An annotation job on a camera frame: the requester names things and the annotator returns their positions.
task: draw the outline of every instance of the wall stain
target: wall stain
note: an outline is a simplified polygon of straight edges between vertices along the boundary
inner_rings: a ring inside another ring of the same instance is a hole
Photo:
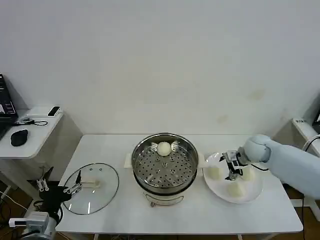
[[[257,89],[253,92],[251,92],[247,98],[251,101],[259,101],[261,100],[266,94],[266,90],[265,89]]]
[[[219,117],[216,119],[216,122],[217,122],[218,124],[224,124],[225,122],[228,121],[228,118],[229,118],[229,116],[228,116],[227,114],[221,115],[221,116],[219,116]]]

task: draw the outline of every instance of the white wall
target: white wall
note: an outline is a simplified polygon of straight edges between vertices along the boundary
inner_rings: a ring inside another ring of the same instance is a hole
[[[83,133],[275,134],[320,89],[318,0],[2,0],[0,71]]]

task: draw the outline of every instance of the white robotic arm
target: white robotic arm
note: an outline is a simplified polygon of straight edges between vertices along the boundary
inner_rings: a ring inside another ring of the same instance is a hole
[[[222,154],[229,167],[230,180],[241,175],[246,165],[263,162],[270,172],[301,193],[320,199],[320,158],[268,136],[250,137],[236,152]]]

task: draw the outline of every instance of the laptop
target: laptop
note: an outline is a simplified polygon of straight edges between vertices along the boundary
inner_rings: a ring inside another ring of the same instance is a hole
[[[0,73],[0,139],[18,119],[4,76]]]

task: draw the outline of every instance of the pot handle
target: pot handle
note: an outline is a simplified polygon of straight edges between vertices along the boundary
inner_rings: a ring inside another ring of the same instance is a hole
[[[198,152],[198,169],[207,168],[205,155]]]
[[[132,164],[131,164],[131,153],[127,153],[125,155],[125,160],[124,160],[124,168],[125,169],[132,169]]]

